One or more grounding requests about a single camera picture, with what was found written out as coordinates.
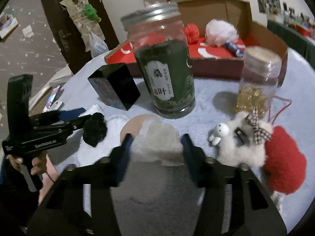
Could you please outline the person's left hand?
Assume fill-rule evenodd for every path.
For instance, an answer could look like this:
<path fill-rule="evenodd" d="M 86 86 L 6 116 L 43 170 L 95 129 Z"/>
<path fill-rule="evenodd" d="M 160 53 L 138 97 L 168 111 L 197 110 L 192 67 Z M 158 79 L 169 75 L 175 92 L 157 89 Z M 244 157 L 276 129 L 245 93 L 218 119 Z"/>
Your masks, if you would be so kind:
<path fill-rule="evenodd" d="M 14 169 L 21 172 L 20 165 L 23 164 L 23 159 L 20 157 L 14 158 L 11 155 L 7 156 L 7 159 L 10 161 Z M 39 156 L 35 157 L 32 161 L 31 175 L 42 175 L 47 172 L 47 159 L 46 151 L 43 151 Z"/>

